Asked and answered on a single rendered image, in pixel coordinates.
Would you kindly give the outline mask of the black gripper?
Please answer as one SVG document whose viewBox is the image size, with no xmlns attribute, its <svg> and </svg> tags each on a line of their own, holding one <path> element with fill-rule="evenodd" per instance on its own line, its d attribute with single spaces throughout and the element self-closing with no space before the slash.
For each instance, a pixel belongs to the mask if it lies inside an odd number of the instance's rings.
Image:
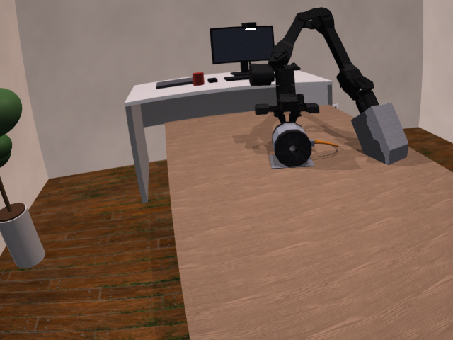
<svg viewBox="0 0 453 340">
<path fill-rule="evenodd" d="M 278 91 L 280 89 L 283 89 L 284 93 L 290 93 L 290 89 L 295 90 L 295 85 L 279 85 L 276 86 L 276 94 L 278 95 Z M 293 91 L 294 91 L 293 90 Z M 268 104 L 256 104 L 255 105 L 255 113 L 256 115 L 267 115 L 269 112 L 273 112 L 275 117 L 278 117 L 280 122 L 284 122 L 285 120 L 285 115 L 283 112 L 280 110 L 279 106 L 269 106 L 269 111 L 268 111 Z M 296 112 L 291 111 L 289 114 L 289 122 L 294 121 L 296 122 L 298 117 L 301 117 L 302 115 L 300 114 L 301 111 L 307 111 L 308 113 L 319 113 L 319 106 L 316 103 L 305 103 L 304 106 L 298 106 L 299 108 L 305 108 L 298 110 Z"/>
</svg>

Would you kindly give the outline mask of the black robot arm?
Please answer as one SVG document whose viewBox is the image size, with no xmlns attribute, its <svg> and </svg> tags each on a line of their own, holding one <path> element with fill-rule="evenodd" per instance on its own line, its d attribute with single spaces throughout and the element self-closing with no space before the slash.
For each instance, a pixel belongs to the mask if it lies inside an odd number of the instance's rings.
<svg viewBox="0 0 453 340">
<path fill-rule="evenodd" d="M 339 70 L 343 69 L 336 77 L 340 88 L 342 87 L 344 92 L 352 100 L 355 100 L 360 114 L 370 106 L 378 106 L 376 96 L 371 91 L 374 88 L 373 81 L 364 77 L 359 69 L 351 63 L 335 30 L 332 13 L 327 8 L 322 7 L 313 8 L 296 15 L 285 37 L 274 46 L 268 64 L 249 65 L 250 85 L 270 86 L 274 80 L 276 85 L 295 85 L 294 71 L 301 68 L 295 62 L 291 65 L 287 64 L 292 56 L 294 42 L 301 32 L 302 26 L 303 28 L 316 29 L 324 36 Z M 290 93 L 284 93 L 283 89 L 278 91 L 277 106 L 280 106 L 282 112 L 296 112 L 298 106 L 304 106 L 304 94 L 296 95 L 295 90 L 293 90 L 290 89 Z"/>
</svg>

